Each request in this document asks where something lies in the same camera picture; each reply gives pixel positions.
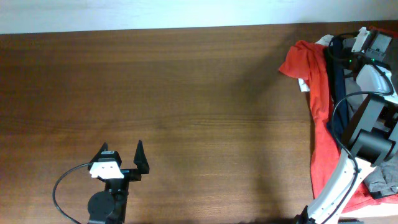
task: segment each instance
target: white plastic bracket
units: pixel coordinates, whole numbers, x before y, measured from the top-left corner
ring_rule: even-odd
[[[359,34],[355,37],[355,44],[351,49],[351,52],[360,52],[362,50],[362,46],[365,43],[365,40],[368,38],[370,31],[366,30],[366,27],[362,27],[359,29]]]
[[[391,71],[380,66],[377,67],[380,69],[380,71],[386,74],[388,81],[384,77],[382,77],[372,65],[365,65],[358,73],[358,76],[356,77],[356,83],[359,85],[359,87],[361,87],[361,91],[388,93],[390,89],[387,82],[390,82],[394,93],[392,95],[383,97],[387,101],[398,104],[398,95],[391,81]]]
[[[360,172],[354,183],[354,187],[348,194],[344,202],[341,204],[337,212],[331,217],[326,224],[337,224],[338,219],[344,207],[355,193],[360,183],[367,177],[375,167],[371,167],[371,163],[363,159],[356,158]],[[347,193],[354,179],[354,162],[348,158],[345,151],[341,152],[338,165],[327,182],[321,194],[308,206],[308,217],[315,219],[316,223],[323,223],[330,214],[336,209],[341,199]]]
[[[104,180],[124,178],[116,161],[94,162],[90,174],[92,178],[101,177]]]

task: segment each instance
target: wooden table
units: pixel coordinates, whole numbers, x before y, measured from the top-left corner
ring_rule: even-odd
[[[291,218],[312,201],[313,124],[291,45],[397,22],[0,35],[0,222],[68,223],[51,199],[103,142],[150,174],[126,223]],[[82,169],[57,190],[82,223],[104,184]],[[395,223],[397,217],[367,223]]]

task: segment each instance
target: white wall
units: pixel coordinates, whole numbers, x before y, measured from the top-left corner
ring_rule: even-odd
[[[397,0],[0,0],[0,34],[398,19]]]

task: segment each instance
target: white label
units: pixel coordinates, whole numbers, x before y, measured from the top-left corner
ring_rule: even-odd
[[[114,151],[103,151],[101,152],[101,155],[105,155],[105,154],[113,154]]]

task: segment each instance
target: black mount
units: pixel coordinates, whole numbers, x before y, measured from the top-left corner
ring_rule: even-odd
[[[293,224],[316,224],[313,218],[308,217],[307,212],[308,206],[305,206],[301,215],[296,215],[293,219]],[[339,221],[338,224],[364,224],[358,220],[342,220]]]
[[[120,167],[122,161],[118,152],[104,154],[108,151],[108,144],[104,143],[90,162],[116,161]],[[120,224],[126,216],[129,183],[141,181],[142,174],[149,174],[149,164],[144,154],[144,146],[140,140],[137,145],[134,163],[137,169],[121,169],[122,179],[98,179],[105,183],[105,190],[95,193],[88,201],[89,224]]]
[[[373,167],[392,159],[398,150],[397,112],[382,96],[368,95],[344,130],[343,144]]]

